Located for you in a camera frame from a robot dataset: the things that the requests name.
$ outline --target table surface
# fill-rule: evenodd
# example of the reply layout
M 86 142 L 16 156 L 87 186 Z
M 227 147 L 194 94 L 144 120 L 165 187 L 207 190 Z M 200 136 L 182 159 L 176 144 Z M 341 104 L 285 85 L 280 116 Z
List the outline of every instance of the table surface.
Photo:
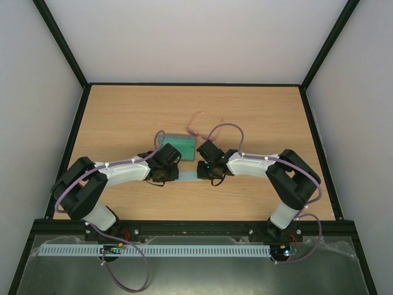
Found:
M 207 135 L 222 121 L 238 124 L 245 134 L 244 152 L 293 149 L 323 178 L 297 87 L 94 85 L 70 165 L 82 156 L 110 162 L 152 150 L 158 130 L 186 135 L 197 112 L 202 113 L 192 130 Z M 215 144 L 226 151 L 237 149 L 239 141 L 237 129 L 221 127 Z M 196 146 L 201 143 L 197 138 Z M 196 153 L 193 162 L 180 162 L 179 171 L 195 171 L 198 160 Z M 305 212 L 334 220 L 324 180 L 322 188 L 322 199 Z M 279 197 L 269 180 L 235 176 L 217 187 L 210 181 L 168 182 L 164 187 L 133 181 L 110 187 L 99 201 L 120 219 L 253 221 L 269 218 Z M 56 213 L 54 218 L 68 217 Z

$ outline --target white slatted strip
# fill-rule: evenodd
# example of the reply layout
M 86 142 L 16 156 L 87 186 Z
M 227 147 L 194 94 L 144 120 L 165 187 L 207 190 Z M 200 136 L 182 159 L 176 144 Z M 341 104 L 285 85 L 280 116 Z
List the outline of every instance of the white slatted strip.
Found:
M 269 246 L 198 246 L 198 245 L 142 245 L 147 257 L 270 257 Z M 98 256 L 103 245 L 42 245 L 39 256 Z M 107 256 L 136 257 L 140 254 L 132 247 L 113 250 Z

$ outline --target robotic arm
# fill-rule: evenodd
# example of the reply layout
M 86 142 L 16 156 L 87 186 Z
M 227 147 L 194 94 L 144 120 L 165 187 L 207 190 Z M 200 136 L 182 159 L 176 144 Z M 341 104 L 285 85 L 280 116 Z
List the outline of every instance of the robotic arm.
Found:
M 304 173 L 279 161 L 289 162 L 309 174 L 318 184 L 321 183 L 318 175 L 290 149 L 274 155 L 240 154 L 237 149 L 224 153 L 207 140 L 197 152 L 204 159 L 198 162 L 198 178 L 210 179 L 213 186 L 216 186 L 213 184 L 215 179 L 220 179 L 220 184 L 226 176 L 251 175 L 269 179 L 281 199 L 270 217 L 279 230 L 287 228 L 317 189 Z
M 114 163 L 94 163 L 88 157 L 81 157 L 56 181 L 51 193 L 57 201 L 61 198 L 60 205 L 71 219 L 83 219 L 103 231 L 108 230 L 118 218 L 108 207 L 98 203 L 103 190 L 126 181 L 165 183 L 178 179 L 179 160 L 175 161 L 180 159 L 180 152 L 168 143 L 149 157 L 152 153 Z M 87 181 L 84 186 L 77 181 L 80 177 Z

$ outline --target white wall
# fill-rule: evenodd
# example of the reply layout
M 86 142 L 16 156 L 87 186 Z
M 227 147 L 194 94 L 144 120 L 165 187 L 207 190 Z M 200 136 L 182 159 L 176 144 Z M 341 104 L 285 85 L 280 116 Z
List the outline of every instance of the white wall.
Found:
M 44 217 L 82 89 L 32 1 L 0 2 L 0 294 Z
M 89 82 L 301 83 L 346 0 L 47 0 Z
M 379 294 L 393 280 L 393 2 L 360 2 L 308 90 Z

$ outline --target wooden tabletop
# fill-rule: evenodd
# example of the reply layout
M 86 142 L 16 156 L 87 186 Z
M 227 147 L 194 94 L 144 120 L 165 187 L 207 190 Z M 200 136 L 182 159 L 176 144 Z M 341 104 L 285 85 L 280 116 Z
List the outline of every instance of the wooden tabletop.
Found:
M 153 150 L 156 132 L 209 134 L 217 124 L 238 124 L 245 133 L 243 151 L 279 154 L 293 149 L 322 178 L 300 93 L 296 87 L 119 86 L 94 85 L 70 164 L 88 156 L 95 162 L 129 159 Z M 237 149 L 240 133 L 221 127 L 215 144 L 223 151 Z M 198 147 L 203 140 L 197 138 Z M 193 162 L 180 162 L 180 171 L 195 171 Z M 334 220 L 324 196 L 309 206 L 322 220 Z M 210 181 L 168 182 L 155 187 L 145 181 L 123 183 L 105 190 L 100 203 L 120 219 L 140 220 L 266 220 L 279 197 L 269 180 L 252 176 L 226 177 L 218 187 Z M 55 218 L 67 218 L 56 213 Z

